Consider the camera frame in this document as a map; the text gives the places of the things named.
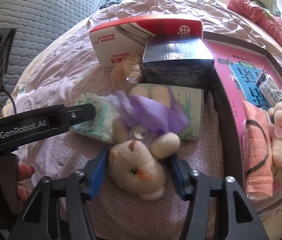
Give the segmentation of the person left hand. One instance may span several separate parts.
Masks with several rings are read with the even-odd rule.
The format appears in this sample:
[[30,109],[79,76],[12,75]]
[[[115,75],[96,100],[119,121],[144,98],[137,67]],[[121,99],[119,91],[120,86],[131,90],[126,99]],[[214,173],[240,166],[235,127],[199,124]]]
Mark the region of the person left hand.
[[19,212],[18,200],[26,201],[30,192],[21,184],[30,179],[35,169],[31,165],[18,164],[16,160],[4,166],[0,163],[0,212],[15,215]]

